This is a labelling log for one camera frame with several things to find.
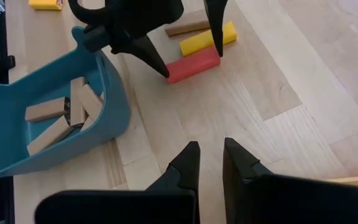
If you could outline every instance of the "red wooden block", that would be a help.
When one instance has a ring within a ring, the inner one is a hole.
[[[221,58],[215,46],[210,46],[187,57],[167,64],[169,78],[167,82],[174,84],[182,79],[196,75],[221,63]]]

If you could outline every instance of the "blue tray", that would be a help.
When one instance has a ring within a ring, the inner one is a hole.
[[[77,48],[10,85],[0,85],[0,177],[45,170],[122,134],[130,109],[117,70],[102,52],[89,53],[82,45],[83,28],[74,27]],[[99,118],[83,132],[29,156],[27,145],[53,122],[26,122],[27,106],[70,96],[70,81],[85,77],[97,94],[104,92]]]

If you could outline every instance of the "wooden table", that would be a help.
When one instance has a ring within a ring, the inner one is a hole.
[[[89,8],[104,1],[83,0]],[[184,0],[186,12],[202,1]],[[69,7],[33,11],[7,1],[14,82],[75,48],[80,24]],[[191,140],[201,146],[202,223],[224,223],[224,137],[239,141],[272,171],[313,179],[358,175],[358,1],[229,0],[237,42],[219,67],[167,85],[131,55],[104,49],[124,80],[132,108],[125,134],[45,172],[14,178],[16,222],[65,189],[144,189]],[[166,62],[178,41],[149,34]]]

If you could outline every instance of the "blue plastic bin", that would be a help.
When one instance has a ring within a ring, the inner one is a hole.
[[[10,85],[0,85],[0,177],[45,170],[122,134],[130,109],[117,70],[102,52],[83,46],[83,28],[75,27],[77,48]],[[70,81],[85,77],[97,94],[104,92],[99,118],[83,132],[29,156],[27,145],[58,118],[31,123],[24,119],[27,106],[70,96]]]

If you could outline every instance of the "yellow wooden block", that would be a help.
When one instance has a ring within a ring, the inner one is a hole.
[[[225,24],[223,30],[223,44],[230,43],[237,39],[237,33],[233,23],[230,21]],[[195,53],[214,44],[211,30],[202,32],[194,37],[183,40],[179,43],[183,56]]]
[[[65,0],[29,0],[29,5],[34,9],[62,10]]]

